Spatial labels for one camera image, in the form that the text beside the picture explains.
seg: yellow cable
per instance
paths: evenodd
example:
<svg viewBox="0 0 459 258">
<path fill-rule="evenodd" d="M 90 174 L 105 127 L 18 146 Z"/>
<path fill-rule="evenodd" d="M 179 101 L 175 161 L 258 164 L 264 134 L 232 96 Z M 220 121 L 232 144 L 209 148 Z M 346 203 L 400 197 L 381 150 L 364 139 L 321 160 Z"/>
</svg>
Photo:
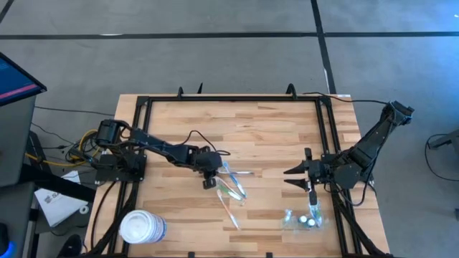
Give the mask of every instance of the yellow cable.
<svg viewBox="0 0 459 258">
<path fill-rule="evenodd" d="M 35 161 L 38 161 L 37 157 L 35 157 L 33 155 L 30 155 L 28 153 L 26 153 L 26 157 L 31 158 L 31 159 L 33 159 Z M 86 163 L 86 161 L 81 161 L 81 162 L 75 163 L 75 164 L 58 163 L 58 162 L 52 162 L 52 161 L 43 161 L 43 162 L 46 163 L 46 164 L 53 165 L 53 166 L 63 166 L 63 167 L 81 166 L 82 164 Z"/>
<path fill-rule="evenodd" d="M 97 130 L 96 130 L 96 129 L 91 129 L 91 130 L 89 130 L 88 132 L 86 132 L 86 133 L 83 135 L 83 137 L 81 137 L 80 145 L 78 146 L 78 150 L 79 150 L 79 151 L 81 151 L 81 146 L 83 145 L 83 141 L 85 141 L 86 136 L 87 136 L 88 134 L 94 133 L 94 132 L 97 132 Z"/>
<path fill-rule="evenodd" d="M 97 132 L 97 130 L 96 129 L 89 130 L 88 132 L 86 132 L 83 135 L 83 137 L 81 138 L 81 141 L 80 141 L 80 145 L 78 146 L 78 150 L 79 151 L 81 151 L 82 142 L 87 137 L 87 135 L 89 135 L 90 133 L 94 133 L 94 132 Z M 91 156 L 92 157 L 96 156 L 97 153 L 99 153 L 99 151 L 100 151 L 100 147 L 98 147 Z M 33 155 L 31 155 L 31 154 L 25 153 L 25 155 L 28 158 L 31 158 L 31 159 L 33 159 L 35 161 L 38 161 L 38 158 L 33 156 Z M 75 164 L 58 163 L 58 162 L 53 162 L 53 161 L 43 161 L 43 162 L 46 163 L 46 164 L 53 165 L 53 166 L 62 166 L 62 167 L 75 167 L 75 166 L 81 166 L 82 164 L 86 163 L 86 161 L 81 161 L 81 162 L 78 162 L 78 163 L 75 163 Z"/>
<path fill-rule="evenodd" d="M 78 145 L 78 150 L 79 150 L 79 151 L 81 151 L 81 147 L 82 147 L 83 142 L 85 141 L 86 136 L 89 135 L 90 133 L 94 133 L 94 132 L 97 132 L 97 130 L 96 130 L 96 129 L 91 129 L 91 130 L 89 130 L 88 132 L 86 132 L 86 133 L 83 135 L 83 137 L 81 137 L 80 144 Z M 71 158 L 72 160 L 79 159 L 77 156 L 74 156 L 74 155 L 70 155 L 70 158 Z"/>
</svg>

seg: cable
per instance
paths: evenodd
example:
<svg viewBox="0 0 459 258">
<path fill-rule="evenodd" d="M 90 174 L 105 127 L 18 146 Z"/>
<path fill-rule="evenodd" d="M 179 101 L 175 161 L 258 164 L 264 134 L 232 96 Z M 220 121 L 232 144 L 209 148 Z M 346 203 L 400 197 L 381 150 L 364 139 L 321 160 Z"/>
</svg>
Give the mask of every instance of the cable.
<svg viewBox="0 0 459 258">
<path fill-rule="evenodd" d="M 74 147 L 75 147 L 76 145 L 78 145 L 78 150 L 79 150 L 79 151 L 82 151 L 83 153 L 85 153 L 86 151 L 85 151 L 85 150 L 82 150 L 82 145 L 83 145 L 83 143 L 86 143 L 86 142 L 87 142 L 89 135 L 91 135 L 91 134 L 92 134 L 92 135 L 95 135 L 96 133 L 97 133 L 97 130 L 96 130 L 96 129 L 89 130 L 88 132 L 86 132 L 86 133 L 83 135 L 83 137 L 81 138 L 81 140 L 79 140 L 79 141 L 76 142 L 76 143 L 71 143 L 71 144 L 73 144 Z M 97 153 L 99 152 L 99 150 L 100 150 L 100 147 L 98 147 L 98 148 L 94 151 L 94 153 L 93 153 L 91 156 L 92 156 L 92 157 L 95 157 L 95 156 L 97 155 Z M 39 158 L 38 158 L 38 157 L 35 157 L 35 156 L 33 156 L 33 155 L 29 154 L 29 153 L 25 153 L 25 156 L 28 157 L 28 158 L 31 158 L 31 159 L 33 159 L 33 160 L 35 160 L 35 161 L 39 161 Z M 73 163 L 73 162 L 76 162 L 76 161 L 78 161 L 78 160 L 81 160 L 81 159 L 80 159 L 80 158 L 73 158 L 73 157 L 71 157 L 71 160 L 67 160 L 67 159 L 66 159 L 66 161 L 69 162 L 69 164 L 66 164 L 66 163 L 58 163 L 58 162 L 54 162 L 54 161 L 40 161 L 40 162 L 43 162 L 43 163 L 46 163 L 46 164 L 50 164 L 50 165 L 53 165 L 53 166 L 70 167 L 70 168 L 76 167 L 76 166 L 81 166 L 81 165 L 83 165 L 84 163 L 86 163 L 86 161 L 79 161 L 79 162 L 77 162 L 77 163 Z"/>
<path fill-rule="evenodd" d="M 62 111 L 62 112 L 89 113 L 89 114 L 96 114 L 96 115 L 115 116 L 114 114 L 107 114 L 107 113 L 96 112 L 96 111 L 87 111 L 87 110 L 66 110 L 66 109 L 62 109 L 62 108 L 40 107 L 40 106 L 35 106 L 35 108 L 39 108 L 39 109 L 43 109 L 43 110 Z"/>
<path fill-rule="evenodd" d="M 100 200 L 100 203 L 99 203 L 99 206 L 98 206 L 98 209 L 96 210 L 95 212 L 95 215 L 94 215 L 94 221 L 93 221 L 93 230 L 91 230 L 91 249 L 94 249 L 94 233 L 95 233 L 95 223 L 97 222 L 98 220 L 98 216 L 99 216 L 99 211 L 100 211 L 100 207 L 102 207 L 102 204 L 105 200 L 105 197 L 107 197 L 108 195 L 108 192 L 112 189 L 112 187 L 115 185 L 116 181 L 115 182 L 112 182 L 111 185 L 109 185 L 109 187 L 107 188 L 107 191 L 105 191 L 105 193 L 103 194 L 101 200 Z"/>
<path fill-rule="evenodd" d="M 28 158 L 33 159 L 34 161 L 39 161 L 39 159 L 31 154 L 25 153 L 25 156 Z M 82 164 L 86 163 L 86 161 L 82 161 L 76 164 L 66 164 L 66 163 L 58 163 L 58 162 L 53 162 L 53 161 L 42 161 L 43 163 L 50 164 L 53 166 L 62 166 L 62 167 L 76 167 L 76 166 L 81 166 Z"/>
<path fill-rule="evenodd" d="M 215 151 L 216 153 L 219 153 L 221 156 L 229 156 L 229 155 L 231 155 L 231 153 L 230 153 L 229 151 L 226 151 L 226 150 L 217 150 L 217 149 L 215 148 L 215 146 L 210 142 L 210 140 L 207 140 L 207 138 L 205 138 L 205 137 L 202 135 L 202 133 L 199 132 L 198 130 L 191 130 L 191 131 L 189 132 L 189 134 L 188 134 L 188 137 L 186 137 L 186 139 L 185 139 L 184 142 L 179 143 L 179 144 L 176 144 L 176 145 L 174 145 L 174 146 L 183 145 L 183 144 L 187 143 L 187 142 L 189 141 L 189 139 L 190 139 L 192 133 L 197 133 L 197 134 L 199 134 L 199 135 L 200 135 L 200 136 L 201 136 L 201 137 L 202 137 L 202 138 L 203 138 L 203 139 L 204 139 L 204 140 L 214 149 L 214 151 Z"/>
<path fill-rule="evenodd" d="M 335 96 L 332 96 L 332 95 L 326 95 L 326 94 L 323 94 L 323 93 L 320 93 L 320 92 L 304 92 L 303 94 L 319 94 L 319 95 L 322 95 L 322 96 L 331 97 L 331 98 L 334 98 L 335 100 L 339 100 L 339 101 L 347 102 L 347 103 L 352 103 L 352 102 L 372 102 L 372 103 L 379 103 L 379 104 L 383 104 L 383 105 L 387 104 L 387 102 L 379 101 L 379 100 L 343 100 L 343 99 L 341 99 L 339 97 L 335 97 Z"/>
<path fill-rule="evenodd" d="M 86 244 L 85 244 L 85 240 L 82 240 L 82 241 L 81 241 L 81 244 L 82 244 L 83 247 L 85 248 L 85 253 L 87 254 L 87 247 L 86 247 Z"/>
<path fill-rule="evenodd" d="M 429 168 L 430 172 L 432 172 L 432 174 L 434 174 L 436 177 L 441 178 L 441 179 L 446 180 L 446 181 L 459 182 L 459 179 L 445 178 L 445 177 L 442 177 L 442 176 L 438 175 L 436 172 L 433 171 L 432 167 L 430 166 L 429 159 L 427 158 L 427 148 L 429 147 L 429 141 L 430 141 L 430 139 L 432 139 L 432 138 L 434 138 L 434 137 L 437 137 L 437 136 L 444 136 L 444 135 L 446 135 L 446 134 L 444 134 L 444 133 L 438 133 L 438 134 L 435 134 L 435 135 L 430 136 L 430 137 L 427 139 L 427 141 L 425 142 L 425 147 L 424 147 L 424 158 L 425 158 L 425 162 L 426 162 L 427 167 Z"/>
<path fill-rule="evenodd" d="M 45 132 L 45 133 L 48 133 L 48 134 L 50 134 L 50 135 L 57 136 L 59 139 L 65 141 L 65 142 L 68 142 L 68 143 L 70 143 L 70 144 L 73 144 L 71 141 L 65 140 L 64 138 L 60 137 L 60 135 L 58 135 L 58 134 L 56 134 L 56 133 L 48 132 L 48 131 L 46 131 L 45 129 L 43 129 L 43 127 L 41 127 L 41 126 L 39 126 L 39 125 L 37 125 L 37 124 L 34 124 L 33 122 L 32 122 L 32 125 L 37 126 L 40 130 L 42 130 L 42 131 Z"/>
<path fill-rule="evenodd" d="M 38 146 L 34 146 L 34 145 L 28 145 L 28 147 L 30 148 L 38 148 L 40 150 L 51 150 L 51 149 L 57 149 L 57 150 L 63 150 L 65 148 L 68 148 L 70 146 L 72 146 L 72 144 L 69 144 L 69 145 L 59 145 L 59 146 L 56 146 L 56 147 L 38 147 Z"/>
</svg>

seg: clear plastic object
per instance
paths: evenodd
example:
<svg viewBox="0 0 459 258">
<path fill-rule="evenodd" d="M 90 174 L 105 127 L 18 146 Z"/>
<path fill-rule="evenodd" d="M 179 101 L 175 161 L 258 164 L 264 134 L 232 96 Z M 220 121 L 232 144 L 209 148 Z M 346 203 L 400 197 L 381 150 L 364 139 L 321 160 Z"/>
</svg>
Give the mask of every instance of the clear plastic object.
<svg viewBox="0 0 459 258">
<path fill-rule="evenodd" d="M 283 230 L 298 229 L 298 220 L 296 219 L 296 216 L 293 215 L 292 210 L 285 210 L 285 216 L 283 217 L 281 224 Z"/>
<path fill-rule="evenodd" d="M 317 200 L 316 205 L 309 204 L 309 212 L 311 213 L 311 216 L 313 217 L 313 219 L 316 221 L 316 226 L 320 228 L 323 222 L 322 212 L 321 212 L 321 202 Z"/>
</svg>

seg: small bottle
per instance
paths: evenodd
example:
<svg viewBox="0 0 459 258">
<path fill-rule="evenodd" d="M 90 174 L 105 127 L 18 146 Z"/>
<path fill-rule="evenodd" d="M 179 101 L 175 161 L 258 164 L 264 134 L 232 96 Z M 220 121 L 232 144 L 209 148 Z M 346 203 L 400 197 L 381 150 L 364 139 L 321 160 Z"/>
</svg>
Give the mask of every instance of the small bottle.
<svg viewBox="0 0 459 258">
<path fill-rule="evenodd" d="M 314 218 L 308 218 L 307 216 L 304 216 L 304 215 L 298 219 L 298 222 L 307 229 L 310 229 L 316 226 L 316 220 Z"/>
<path fill-rule="evenodd" d="M 321 202 L 317 200 L 316 205 L 309 204 L 309 211 L 311 213 L 311 216 L 315 220 L 317 227 L 321 227 L 322 226 Z"/>
</svg>

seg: white paper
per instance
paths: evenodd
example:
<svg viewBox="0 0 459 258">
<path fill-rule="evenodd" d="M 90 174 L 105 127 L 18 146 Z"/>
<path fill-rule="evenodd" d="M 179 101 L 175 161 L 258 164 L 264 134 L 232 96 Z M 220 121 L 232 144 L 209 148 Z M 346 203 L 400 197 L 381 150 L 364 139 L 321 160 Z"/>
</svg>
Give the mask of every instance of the white paper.
<svg viewBox="0 0 459 258">
<path fill-rule="evenodd" d="M 62 178 L 80 183 L 78 171 L 71 171 L 62 176 Z M 57 226 L 60 222 L 78 211 L 81 206 L 87 204 L 87 201 L 75 199 L 46 189 L 36 190 L 35 197 L 37 197 L 44 212 L 44 216 L 51 227 Z"/>
</svg>

